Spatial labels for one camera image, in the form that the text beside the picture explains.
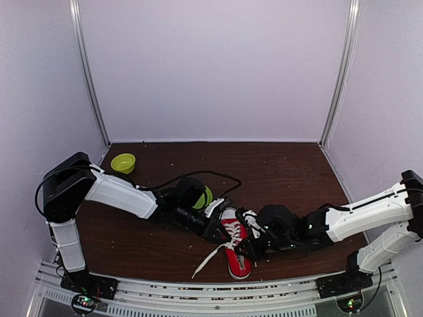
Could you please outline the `white shoelace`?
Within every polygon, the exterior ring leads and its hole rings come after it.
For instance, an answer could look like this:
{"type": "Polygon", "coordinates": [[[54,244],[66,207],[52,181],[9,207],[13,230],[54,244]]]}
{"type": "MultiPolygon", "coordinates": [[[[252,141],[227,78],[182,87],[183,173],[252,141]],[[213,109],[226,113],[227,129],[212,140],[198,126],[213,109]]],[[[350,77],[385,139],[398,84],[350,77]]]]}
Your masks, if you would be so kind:
{"type": "Polygon", "coordinates": [[[195,278],[195,276],[197,274],[199,274],[199,272],[201,272],[201,270],[203,270],[203,268],[208,264],[208,262],[221,250],[224,249],[225,247],[228,245],[228,243],[223,243],[221,245],[219,245],[215,250],[213,250],[208,256],[206,256],[206,258],[200,263],[200,265],[194,270],[191,279],[195,278]]]}

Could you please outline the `red canvas sneaker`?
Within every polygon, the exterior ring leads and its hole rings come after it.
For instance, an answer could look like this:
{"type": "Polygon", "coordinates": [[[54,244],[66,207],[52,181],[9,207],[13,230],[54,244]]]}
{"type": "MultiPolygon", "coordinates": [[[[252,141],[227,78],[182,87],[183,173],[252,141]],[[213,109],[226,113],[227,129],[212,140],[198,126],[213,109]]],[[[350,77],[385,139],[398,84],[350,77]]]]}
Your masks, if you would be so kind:
{"type": "Polygon", "coordinates": [[[247,237],[245,226],[236,218],[236,210],[227,208],[221,215],[221,224],[231,237],[230,243],[225,247],[228,259],[228,270],[232,278],[236,280],[246,279],[252,269],[251,260],[237,253],[236,247],[247,237]]]}

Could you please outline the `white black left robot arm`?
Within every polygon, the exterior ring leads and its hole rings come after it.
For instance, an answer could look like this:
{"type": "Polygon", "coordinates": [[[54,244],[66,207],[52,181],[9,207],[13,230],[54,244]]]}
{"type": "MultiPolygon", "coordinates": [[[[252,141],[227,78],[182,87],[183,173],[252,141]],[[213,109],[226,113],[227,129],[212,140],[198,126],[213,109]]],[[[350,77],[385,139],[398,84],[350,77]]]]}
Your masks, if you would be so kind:
{"type": "Polygon", "coordinates": [[[108,205],[154,223],[176,223],[207,241],[230,245],[232,238],[220,220],[229,200],[223,195],[213,199],[196,179],[198,174],[189,172],[148,188],[121,172],[103,170],[84,152],[75,153],[50,170],[36,188],[34,202],[50,228],[65,276],[77,287],[93,284],[76,225],[84,201],[108,205]]]}

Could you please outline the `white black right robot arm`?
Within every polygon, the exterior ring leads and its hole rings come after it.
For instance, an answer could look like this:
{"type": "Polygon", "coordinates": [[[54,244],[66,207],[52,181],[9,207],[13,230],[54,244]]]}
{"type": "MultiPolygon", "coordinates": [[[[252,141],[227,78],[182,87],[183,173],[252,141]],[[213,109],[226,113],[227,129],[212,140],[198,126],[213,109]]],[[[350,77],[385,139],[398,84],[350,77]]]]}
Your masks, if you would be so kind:
{"type": "Polygon", "coordinates": [[[236,210],[247,237],[236,253],[257,262],[268,251],[299,248],[313,252],[363,231],[387,225],[370,245],[348,256],[345,274],[367,277],[409,242],[422,239],[422,177],[412,170],[385,191],[349,205],[325,204],[299,217],[283,205],[266,205],[258,213],[236,210]]]}

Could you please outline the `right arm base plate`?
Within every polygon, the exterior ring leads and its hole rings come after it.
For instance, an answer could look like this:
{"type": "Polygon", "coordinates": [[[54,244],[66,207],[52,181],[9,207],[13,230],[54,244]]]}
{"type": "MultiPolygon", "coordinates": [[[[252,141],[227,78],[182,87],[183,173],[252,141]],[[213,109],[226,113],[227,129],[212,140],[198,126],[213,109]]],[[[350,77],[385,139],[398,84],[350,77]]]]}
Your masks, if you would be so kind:
{"type": "Polygon", "coordinates": [[[357,292],[373,285],[373,275],[362,272],[347,274],[339,273],[316,280],[317,290],[321,299],[337,297],[357,292]]]}

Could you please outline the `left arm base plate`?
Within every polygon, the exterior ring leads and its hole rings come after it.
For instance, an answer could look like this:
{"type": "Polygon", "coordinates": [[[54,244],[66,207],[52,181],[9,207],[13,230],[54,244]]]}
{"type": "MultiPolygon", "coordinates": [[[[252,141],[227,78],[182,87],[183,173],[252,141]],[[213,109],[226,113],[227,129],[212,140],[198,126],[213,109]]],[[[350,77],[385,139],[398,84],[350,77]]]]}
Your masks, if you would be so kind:
{"type": "Polygon", "coordinates": [[[113,300],[118,281],[113,278],[93,275],[88,271],[65,272],[60,287],[76,293],[83,293],[96,299],[113,300]]]}

